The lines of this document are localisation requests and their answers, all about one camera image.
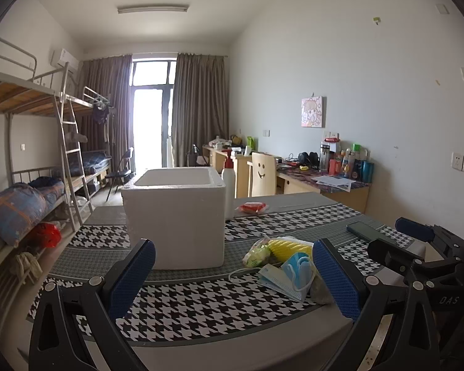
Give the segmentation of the white air conditioner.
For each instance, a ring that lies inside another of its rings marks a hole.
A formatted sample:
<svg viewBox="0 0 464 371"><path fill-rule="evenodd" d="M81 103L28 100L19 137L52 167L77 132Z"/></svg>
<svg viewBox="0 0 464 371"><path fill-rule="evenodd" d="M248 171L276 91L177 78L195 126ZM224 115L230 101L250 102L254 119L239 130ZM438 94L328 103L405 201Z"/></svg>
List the white air conditioner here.
<svg viewBox="0 0 464 371"><path fill-rule="evenodd" d="M51 65L55 68L67 66L68 70L76 73L79 70L79 61L65 49L56 49L53 51Z"/></svg>

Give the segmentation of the red plastic bag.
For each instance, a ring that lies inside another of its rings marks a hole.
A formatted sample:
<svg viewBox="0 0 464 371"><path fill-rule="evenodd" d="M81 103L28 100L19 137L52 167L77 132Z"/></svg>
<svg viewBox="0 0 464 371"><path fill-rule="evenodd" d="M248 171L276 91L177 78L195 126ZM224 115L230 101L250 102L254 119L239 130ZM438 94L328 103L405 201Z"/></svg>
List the red plastic bag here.
<svg viewBox="0 0 464 371"><path fill-rule="evenodd" d="M27 235L27 241L39 248L55 248L62 240L62 234L53 223L39 223Z"/></svg>

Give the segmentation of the red snack packet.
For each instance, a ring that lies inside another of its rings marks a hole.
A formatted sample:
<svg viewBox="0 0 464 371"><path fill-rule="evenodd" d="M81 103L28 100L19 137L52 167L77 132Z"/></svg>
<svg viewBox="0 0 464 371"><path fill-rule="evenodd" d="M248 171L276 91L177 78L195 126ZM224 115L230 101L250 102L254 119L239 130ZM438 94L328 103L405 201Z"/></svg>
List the red snack packet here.
<svg viewBox="0 0 464 371"><path fill-rule="evenodd" d="M246 202L240 205L237 210L247 215L260 215L265 212L268 205L263 202Z"/></svg>

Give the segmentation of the black smartphone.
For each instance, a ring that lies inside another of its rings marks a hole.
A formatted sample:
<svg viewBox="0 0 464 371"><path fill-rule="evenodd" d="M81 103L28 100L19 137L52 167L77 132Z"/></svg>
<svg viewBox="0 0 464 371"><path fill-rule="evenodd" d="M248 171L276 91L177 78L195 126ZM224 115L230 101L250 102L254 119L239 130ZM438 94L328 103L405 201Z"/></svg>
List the black smartphone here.
<svg viewBox="0 0 464 371"><path fill-rule="evenodd" d="M382 240L386 243L396 245L397 242L387 235L382 234L377 229L374 229L362 222L354 222L346 225L346 229L351 234L366 241Z"/></svg>

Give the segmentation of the right brown curtain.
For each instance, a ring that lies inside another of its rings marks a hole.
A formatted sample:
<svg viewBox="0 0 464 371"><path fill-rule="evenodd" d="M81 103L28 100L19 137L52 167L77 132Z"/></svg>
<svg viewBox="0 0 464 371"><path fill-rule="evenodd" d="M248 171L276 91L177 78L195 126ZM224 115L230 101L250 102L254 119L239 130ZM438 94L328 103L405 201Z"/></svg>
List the right brown curtain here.
<svg viewBox="0 0 464 371"><path fill-rule="evenodd" d="M184 54L177 57L172 100L172 157L187 166L193 145L230 134L230 104L225 58Z"/></svg>

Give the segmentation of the blue face mask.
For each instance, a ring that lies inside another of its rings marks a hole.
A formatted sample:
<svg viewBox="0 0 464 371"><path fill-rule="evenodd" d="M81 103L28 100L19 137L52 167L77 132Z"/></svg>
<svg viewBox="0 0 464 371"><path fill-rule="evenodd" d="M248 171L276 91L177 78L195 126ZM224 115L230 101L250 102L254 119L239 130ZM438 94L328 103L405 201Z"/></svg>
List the blue face mask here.
<svg viewBox="0 0 464 371"><path fill-rule="evenodd" d="M228 275L231 282L239 279L235 276L241 272L256 270L258 283L271 290L281 293L292 300L304 301L316 277L312 259L304 253L294 254L280 266L274 266L269 261L257 268L240 268Z"/></svg>

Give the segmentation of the black folding chair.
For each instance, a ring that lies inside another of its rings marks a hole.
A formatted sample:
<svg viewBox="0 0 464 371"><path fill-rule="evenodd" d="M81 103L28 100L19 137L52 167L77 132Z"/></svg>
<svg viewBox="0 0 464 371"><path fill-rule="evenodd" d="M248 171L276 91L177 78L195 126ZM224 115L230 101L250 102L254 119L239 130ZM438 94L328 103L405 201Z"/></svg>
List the black folding chair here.
<svg viewBox="0 0 464 371"><path fill-rule="evenodd" d="M125 180L132 175L131 170L131 161L134 154L134 147L130 147L121 157L117 168L107 173L105 176L106 181L108 182L109 191L106 196L106 201L109 200L112 190L118 191L120 185L125 183Z"/></svg>

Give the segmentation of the metal bunk bed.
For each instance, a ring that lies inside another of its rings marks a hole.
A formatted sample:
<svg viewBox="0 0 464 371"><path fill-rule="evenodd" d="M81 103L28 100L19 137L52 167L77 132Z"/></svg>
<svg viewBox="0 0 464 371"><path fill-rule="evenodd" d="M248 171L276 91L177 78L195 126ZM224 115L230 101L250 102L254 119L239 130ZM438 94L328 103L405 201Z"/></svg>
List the metal bunk bed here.
<svg viewBox="0 0 464 371"><path fill-rule="evenodd" d="M39 71L35 54L0 37L0 192L41 176L61 179L64 195L40 223L72 231L93 210L88 183L110 167L102 161L91 169L81 149L79 117L93 104L78 96L79 70ZM39 260L49 248L27 235L18 246L0 239L0 322L21 287L41 275Z"/></svg>

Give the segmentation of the ceiling light tube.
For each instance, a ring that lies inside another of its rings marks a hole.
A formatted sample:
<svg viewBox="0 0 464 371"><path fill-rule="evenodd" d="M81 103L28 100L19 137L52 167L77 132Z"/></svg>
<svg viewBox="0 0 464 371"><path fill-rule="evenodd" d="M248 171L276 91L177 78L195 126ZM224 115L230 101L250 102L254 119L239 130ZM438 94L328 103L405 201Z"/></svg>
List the ceiling light tube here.
<svg viewBox="0 0 464 371"><path fill-rule="evenodd" d="M165 4L152 3L146 5L127 5L117 8L118 14L139 14L139 13L187 13L188 4Z"/></svg>

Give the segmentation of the wooden desk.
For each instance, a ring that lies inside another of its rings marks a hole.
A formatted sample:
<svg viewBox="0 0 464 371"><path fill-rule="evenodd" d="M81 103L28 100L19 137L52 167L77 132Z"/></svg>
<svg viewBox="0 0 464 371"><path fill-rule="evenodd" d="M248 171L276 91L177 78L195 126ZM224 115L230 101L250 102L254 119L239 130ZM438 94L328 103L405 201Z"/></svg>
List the wooden desk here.
<svg viewBox="0 0 464 371"><path fill-rule="evenodd" d="M239 155L232 157L232 161L235 171L235 197L251 197L253 183L252 157ZM334 187L318 185L313 177L318 177L318 172L312 170L302 171L295 167L280 168L277 170L277 193L317 193L361 213L365 212L370 185L356 183L349 192L345 192Z"/></svg>

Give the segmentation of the white papers on desk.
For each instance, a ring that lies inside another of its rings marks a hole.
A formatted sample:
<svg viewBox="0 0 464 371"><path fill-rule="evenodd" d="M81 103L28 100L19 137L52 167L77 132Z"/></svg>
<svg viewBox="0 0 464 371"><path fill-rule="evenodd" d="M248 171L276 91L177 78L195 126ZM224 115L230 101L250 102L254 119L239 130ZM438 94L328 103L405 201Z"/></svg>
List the white papers on desk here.
<svg viewBox="0 0 464 371"><path fill-rule="evenodd" d="M354 183L354 180L350 180L345 177L334 177L329 175L313 177L312 180L318 185L324 185L330 188L339 189L346 193L349 193L351 191L352 184Z"/></svg>

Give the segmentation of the yellow foam net sleeve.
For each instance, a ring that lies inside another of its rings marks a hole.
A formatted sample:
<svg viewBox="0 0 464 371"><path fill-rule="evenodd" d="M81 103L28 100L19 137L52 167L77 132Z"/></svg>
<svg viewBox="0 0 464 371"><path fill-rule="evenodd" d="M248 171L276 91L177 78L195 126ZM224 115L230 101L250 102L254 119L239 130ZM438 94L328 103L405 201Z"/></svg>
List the yellow foam net sleeve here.
<svg viewBox="0 0 464 371"><path fill-rule="evenodd" d="M267 247L280 262L287 261L297 253L304 253L312 259L313 243L295 239L291 236L272 238L268 241Z"/></svg>

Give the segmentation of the left brown curtain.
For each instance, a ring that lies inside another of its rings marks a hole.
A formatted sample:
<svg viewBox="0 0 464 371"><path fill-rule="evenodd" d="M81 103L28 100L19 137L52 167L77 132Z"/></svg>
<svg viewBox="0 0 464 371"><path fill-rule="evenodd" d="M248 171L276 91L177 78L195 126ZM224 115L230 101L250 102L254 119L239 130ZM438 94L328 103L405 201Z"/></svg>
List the left brown curtain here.
<svg viewBox="0 0 464 371"><path fill-rule="evenodd" d="M86 151L105 151L116 167L132 147L130 54L83 62L78 96L93 104L79 117L79 131L88 142Z"/></svg>

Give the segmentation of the pink anime poster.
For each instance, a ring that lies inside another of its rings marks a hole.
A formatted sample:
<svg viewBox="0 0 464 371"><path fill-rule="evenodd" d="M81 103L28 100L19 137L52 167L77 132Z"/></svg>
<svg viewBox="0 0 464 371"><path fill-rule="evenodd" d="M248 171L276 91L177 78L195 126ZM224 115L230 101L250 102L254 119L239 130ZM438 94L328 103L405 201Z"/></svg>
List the pink anime poster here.
<svg viewBox="0 0 464 371"><path fill-rule="evenodd" d="M321 96L302 99L301 127L321 128L324 125L324 102Z"/></svg>

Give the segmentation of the white styrofoam box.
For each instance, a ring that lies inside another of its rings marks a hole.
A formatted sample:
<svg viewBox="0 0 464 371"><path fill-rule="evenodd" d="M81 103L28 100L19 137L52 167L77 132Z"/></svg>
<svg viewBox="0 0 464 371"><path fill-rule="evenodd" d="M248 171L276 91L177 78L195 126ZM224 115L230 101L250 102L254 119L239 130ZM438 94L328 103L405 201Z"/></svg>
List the white styrofoam box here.
<svg viewBox="0 0 464 371"><path fill-rule="evenodd" d="M214 168L150 169L121 189L131 245L151 240L159 271L222 266L225 183Z"/></svg>

